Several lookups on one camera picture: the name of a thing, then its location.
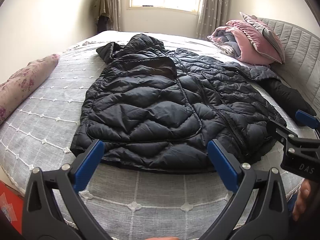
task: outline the window sill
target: window sill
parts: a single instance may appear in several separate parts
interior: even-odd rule
[[[127,6],[127,10],[165,10],[165,11],[174,11],[174,12],[180,12],[180,13],[188,13],[193,15],[198,15],[198,12],[190,12],[190,11],[184,11],[179,9],[172,9],[172,8],[164,8],[164,7],[143,7],[143,6]]]

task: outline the blue gripper pad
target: blue gripper pad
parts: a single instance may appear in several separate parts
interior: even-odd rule
[[[296,119],[304,125],[310,127],[311,129],[316,129],[320,125],[318,118],[312,116],[311,114],[307,114],[301,110],[298,110],[296,112]]]
[[[103,155],[104,144],[102,141],[98,141],[74,173],[73,189],[75,192],[78,193],[79,191],[85,190]]]
[[[230,153],[227,153],[223,146],[217,140],[211,140],[207,146],[208,156],[212,164],[214,165],[215,170],[219,174],[223,184],[228,190],[236,192],[239,188],[238,179],[239,172],[231,165],[231,163],[226,158],[225,154],[228,154],[229,158],[234,158],[235,163],[238,163],[239,166],[237,170],[240,170],[240,163],[238,160]]]

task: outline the jacket zipper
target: jacket zipper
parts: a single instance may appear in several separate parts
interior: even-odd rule
[[[203,99],[204,103],[206,106],[210,107],[211,109],[213,109],[214,111],[216,111],[218,113],[218,115],[220,116],[220,118],[227,124],[227,126],[230,128],[230,130],[232,131],[233,135],[236,137],[236,140],[238,141],[241,151],[244,153],[244,155],[248,155],[247,153],[247,147],[244,143],[244,141],[242,140],[241,136],[238,134],[238,132],[236,131],[236,129],[233,127],[233,125],[231,124],[231,122],[229,121],[228,117],[220,112],[218,109],[214,108],[210,102],[209,99],[206,95],[206,93],[204,92],[204,88],[203,88],[203,84],[201,84],[201,82],[198,80],[198,78],[191,76],[193,78],[193,80],[196,82],[196,84],[198,85],[200,92],[201,92],[201,98]]]

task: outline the folded jacket sleeve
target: folded jacket sleeve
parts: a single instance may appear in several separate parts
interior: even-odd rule
[[[302,110],[312,116],[316,115],[316,112],[303,99],[298,90],[289,88],[274,78],[260,81],[258,84],[269,93],[269,95],[295,121],[297,125],[304,126],[295,117],[298,110]]]

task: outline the gray curtain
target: gray curtain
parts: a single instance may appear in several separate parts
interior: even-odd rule
[[[207,36],[212,34],[217,27],[226,23],[228,4],[229,0],[202,0],[200,2],[196,31],[198,39],[206,40]]]
[[[121,17],[120,0],[111,0],[110,16],[111,16],[111,19],[107,22],[108,30],[121,31],[121,28],[120,28],[120,17]]]

